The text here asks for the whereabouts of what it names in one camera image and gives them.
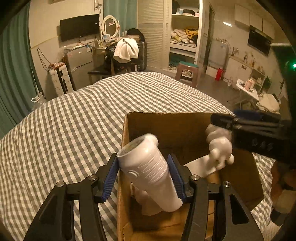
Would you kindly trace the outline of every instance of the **refrigerator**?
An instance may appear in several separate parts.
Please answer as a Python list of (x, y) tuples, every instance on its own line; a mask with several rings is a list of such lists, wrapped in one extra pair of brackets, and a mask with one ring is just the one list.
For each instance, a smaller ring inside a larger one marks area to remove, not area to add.
[(69, 50), (67, 66), (74, 90), (91, 85), (87, 72), (94, 69), (92, 53), (86, 46)]
[(225, 69), (228, 54), (228, 44), (218, 40), (213, 40), (211, 43), (208, 65), (214, 67), (215, 69)]

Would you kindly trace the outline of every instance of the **green curtain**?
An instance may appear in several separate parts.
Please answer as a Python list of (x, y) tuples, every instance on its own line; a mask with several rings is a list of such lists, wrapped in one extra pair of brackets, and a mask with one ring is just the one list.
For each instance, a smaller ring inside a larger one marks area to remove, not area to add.
[(39, 81), (30, 51), (29, 8), (30, 3), (0, 35), (0, 138), (31, 112), (31, 99), (37, 95), (35, 86)]
[(119, 21), (122, 36), (122, 32), (137, 27), (137, 0), (104, 0), (103, 14)]

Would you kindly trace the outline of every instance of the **bed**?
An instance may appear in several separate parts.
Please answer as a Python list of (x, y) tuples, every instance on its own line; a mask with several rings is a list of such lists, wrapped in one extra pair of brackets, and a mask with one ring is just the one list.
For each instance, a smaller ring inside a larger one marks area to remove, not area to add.
[[(132, 111), (231, 113), (202, 92), (154, 72), (113, 76), (49, 101), (0, 142), (0, 221), (16, 241), (23, 240), (58, 181), (79, 182), (119, 151), (124, 116)], [(263, 231), (271, 213), (274, 160), (253, 155), (264, 199), (252, 214)], [(111, 197), (99, 205), (108, 240), (117, 240), (117, 188), (115, 182)], [(82, 240), (78, 202), (74, 222), (76, 240)]]

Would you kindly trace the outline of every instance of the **plastic stool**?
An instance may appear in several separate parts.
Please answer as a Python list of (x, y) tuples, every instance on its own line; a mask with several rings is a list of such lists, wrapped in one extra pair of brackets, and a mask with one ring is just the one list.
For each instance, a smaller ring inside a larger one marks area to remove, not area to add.
[(180, 80), (183, 70), (188, 70), (192, 72), (192, 87), (196, 88), (197, 79), (198, 79), (198, 66), (196, 64), (191, 64), (187, 62), (180, 62), (177, 66), (177, 73), (175, 76), (175, 80)]

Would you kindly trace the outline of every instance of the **black television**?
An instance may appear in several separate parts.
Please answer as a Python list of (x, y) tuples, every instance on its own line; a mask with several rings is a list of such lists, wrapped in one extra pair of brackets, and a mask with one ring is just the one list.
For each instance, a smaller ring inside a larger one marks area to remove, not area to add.
[(268, 56), (271, 42), (254, 30), (250, 30), (248, 45), (259, 50), (264, 55)]
[(99, 33), (99, 14), (83, 15), (60, 21), (61, 41)]

